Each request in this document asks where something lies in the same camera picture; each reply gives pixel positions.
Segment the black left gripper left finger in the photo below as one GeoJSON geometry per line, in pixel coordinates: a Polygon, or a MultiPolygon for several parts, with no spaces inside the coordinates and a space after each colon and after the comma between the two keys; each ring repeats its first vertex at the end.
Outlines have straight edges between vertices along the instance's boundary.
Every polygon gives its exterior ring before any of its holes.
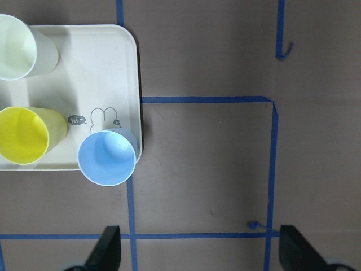
{"type": "Polygon", "coordinates": [[[121,236],[119,226],[107,226],[85,262],[86,270],[119,270],[121,236]]]}

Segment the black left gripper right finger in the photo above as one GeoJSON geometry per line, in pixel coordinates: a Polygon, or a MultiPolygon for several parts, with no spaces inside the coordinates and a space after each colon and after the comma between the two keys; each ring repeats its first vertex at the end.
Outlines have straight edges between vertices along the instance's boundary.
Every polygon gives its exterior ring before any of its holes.
{"type": "Polygon", "coordinates": [[[279,261],[283,270],[329,270],[326,261],[292,225],[282,225],[279,261]]]}

